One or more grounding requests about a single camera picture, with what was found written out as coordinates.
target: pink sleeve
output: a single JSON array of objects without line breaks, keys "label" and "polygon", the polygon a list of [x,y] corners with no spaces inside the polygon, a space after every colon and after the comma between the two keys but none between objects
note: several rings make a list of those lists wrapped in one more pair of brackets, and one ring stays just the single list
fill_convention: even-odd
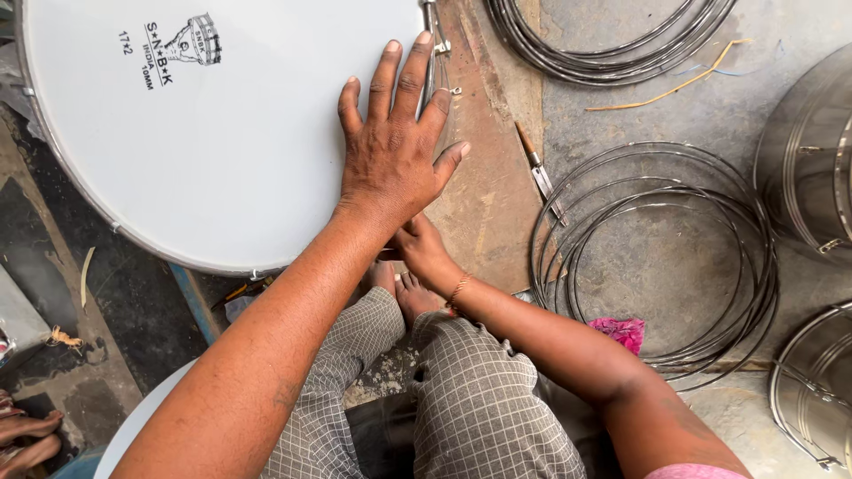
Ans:
[{"label": "pink sleeve", "polygon": [[703,464],[673,464],[661,467],[645,479],[745,479],[727,469]]}]

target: bracelet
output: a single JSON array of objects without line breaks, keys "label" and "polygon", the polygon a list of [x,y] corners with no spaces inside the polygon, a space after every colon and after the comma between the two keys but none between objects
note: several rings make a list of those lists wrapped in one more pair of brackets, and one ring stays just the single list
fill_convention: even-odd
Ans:
[{"label": "bracelet", "polygon": [[450,300],[446,302],[446,307],[449,308],[451,312],[456,311],[455,303],[456,298],[458,297],[458,293],[462,292],[464,286],[467,285],[470,279],[473,277],[474,275],[472,275],[471,273],[465,273],[464,276],[462,276],[462,279],[458,282],[456,289],[452,292],[452,295],[450,296]]}]

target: plaid trousers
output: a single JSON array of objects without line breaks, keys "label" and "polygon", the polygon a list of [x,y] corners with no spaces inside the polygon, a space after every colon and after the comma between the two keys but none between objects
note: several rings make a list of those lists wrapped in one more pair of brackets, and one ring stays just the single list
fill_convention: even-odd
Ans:
[{"label": "plaid trousers", "polygon": [[[374,287],[345,309],[319,348],[261,478],[362,478],[343,412],[343,391],[405,334],[399,305]],[[532,393],[525,355],[482,325],[440,312],[412,329],[420,350],[408,391],[417,401],[417,478],[585,479],[574,445]]]}]

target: fingernail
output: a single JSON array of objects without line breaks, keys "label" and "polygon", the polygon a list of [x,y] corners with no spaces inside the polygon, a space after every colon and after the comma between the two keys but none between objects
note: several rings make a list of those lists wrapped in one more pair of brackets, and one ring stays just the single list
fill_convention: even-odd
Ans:
[{"label": "fingernail", "polygon": [[431,39],[432,34],[424,30],[419,35],[417,35],[417,39],[414,40],[414,43],[428,43]]}]

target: drum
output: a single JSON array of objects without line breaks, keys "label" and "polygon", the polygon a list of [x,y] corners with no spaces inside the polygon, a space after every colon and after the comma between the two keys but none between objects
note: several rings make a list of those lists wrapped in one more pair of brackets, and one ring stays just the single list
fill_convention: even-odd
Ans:
[{"label": "drum", "polygon": [[814,256],[852,261],[852,44],[814,66],[769,117],[755,187],[776,232]]},{"label": "drum", "polygon": [[769,374],[769,405],[785,435],[823,469],[852,470],[852,302],[796,334]]},{"label": "drum", "polygon": [[25,93],[114,231],[173,263],[259,277],[325,226],[343,171],[340,90],[360,78],[366,117],[384,45],[432,30],[424,5],[18,0]]}]

